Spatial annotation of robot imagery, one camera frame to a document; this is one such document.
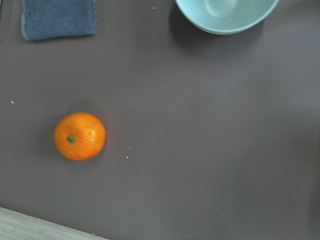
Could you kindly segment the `grey cloth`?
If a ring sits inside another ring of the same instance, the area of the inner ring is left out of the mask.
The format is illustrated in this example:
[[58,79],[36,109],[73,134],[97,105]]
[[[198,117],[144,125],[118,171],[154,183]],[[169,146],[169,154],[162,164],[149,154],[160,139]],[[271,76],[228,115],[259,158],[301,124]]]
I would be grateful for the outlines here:
[[21,32],[28,41],[96,34],[95,0],[23,0]]

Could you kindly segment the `orange mandarin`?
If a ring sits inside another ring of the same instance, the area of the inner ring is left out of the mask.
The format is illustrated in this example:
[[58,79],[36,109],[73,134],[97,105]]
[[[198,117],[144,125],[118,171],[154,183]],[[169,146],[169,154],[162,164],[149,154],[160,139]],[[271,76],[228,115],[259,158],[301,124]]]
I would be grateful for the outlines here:
[[59,153],[72,161],[84,161],[98,155],[106,142],[103,123],[93,114],[74,112],[55,126],[53,140]]

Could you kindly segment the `wooden cutting board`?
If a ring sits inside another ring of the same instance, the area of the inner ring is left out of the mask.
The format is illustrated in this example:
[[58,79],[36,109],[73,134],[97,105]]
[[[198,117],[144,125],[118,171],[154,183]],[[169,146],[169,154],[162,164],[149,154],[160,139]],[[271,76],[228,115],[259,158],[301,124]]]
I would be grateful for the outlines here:
[[2,240],[102,240],[93,233],[83,232],[7,208],[0,209]]

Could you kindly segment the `green bowl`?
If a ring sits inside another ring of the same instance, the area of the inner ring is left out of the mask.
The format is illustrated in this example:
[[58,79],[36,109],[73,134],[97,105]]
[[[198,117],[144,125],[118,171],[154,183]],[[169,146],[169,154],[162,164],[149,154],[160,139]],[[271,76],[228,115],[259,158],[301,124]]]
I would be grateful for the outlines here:
[[243,32],[263,21],[278,0],[177,0],[186,19],[198,29],[215,35]]

